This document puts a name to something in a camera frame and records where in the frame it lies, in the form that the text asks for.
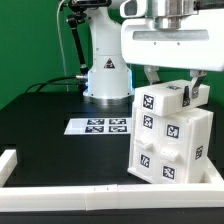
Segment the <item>white frame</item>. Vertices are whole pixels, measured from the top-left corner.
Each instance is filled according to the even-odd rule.
[[[2,183],[16,164],[16,150],[6,150],[0,157]],[[204,181],[201,184],[0,188],[0,212],[224,207],[224,182],[210,161]]]

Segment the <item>green wall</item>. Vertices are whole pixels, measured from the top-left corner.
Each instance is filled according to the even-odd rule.
[[[63,76],[63,66],[57,34],[58,0],[1,0],[0,3],[0,108],[23,93],[32,84]],[[71,12],[60,16],[68,75],[79,72],[77,53],[71,31],[65,22]],[[118,10],[110,16],[122,22]],[[91,41],[87,24],[79,27],[87,64],[91,66]],[[142,66],[132,66],[137,87],[148,84]],[[185,78],[189,71],[161,68],[163,81]],[[209,72],[205,80],[211,86],[211,98],[224,106],[224,73]],[[65,87],[48,87],[45,91],[66,91]]]

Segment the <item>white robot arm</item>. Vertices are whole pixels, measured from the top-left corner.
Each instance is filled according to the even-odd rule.
[[[93,46],[93,66],[84,77],[87,90],[83,93],[86,101],[100,104],[120,104],[131,100],[133,96],[132,73],[121,55],[121,25],[112,21],[108,15],[108,6],[119,8],[122,0],[70,0],[68,6],[74,15],[69,25],[82,23],[88,19]],[[73,35],[76,27],[71,27]],[[85,66],[81,54],[80,64]]]
[[[136,15],[127,13],[130,2],[136,2]],[[142,8],[144,18],[132,19]],[[131,18],[122,26],[125,61],[223,71],[224,29],[220,23],[224,21],[224,9],[197,10],[201,8],[203,5],[197,6],[193,0],[129,0],[123,3],[121,15]]]

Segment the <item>black tabletop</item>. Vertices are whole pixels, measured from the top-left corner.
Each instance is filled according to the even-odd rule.
[[[64,135],[70,118],[131,117],[131,104],[100,106],[78,93],[29,93],[0,111],[0,150],[16,148],[5,187],[142,184],[127,173],[130,135]],[[209,158],[223,175],[224,110],[214,111]],[[223,208],[1,213],[0,223],[223,223]]]

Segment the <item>white box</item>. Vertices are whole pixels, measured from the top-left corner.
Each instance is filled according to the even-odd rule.
[[[133,109],[128,172],[150,183],[201,182],[213,113],[194,108],[160,117]]]
[[[210,87],[200,85],[198,98],[190,99],[190,105],[183,106],[185,86],[189,87],[189,95],[191,97],[192,83],[186,80],[137,88],[135,90],[134,107],[159,116],[166,116],[195,108],[208,102]]]

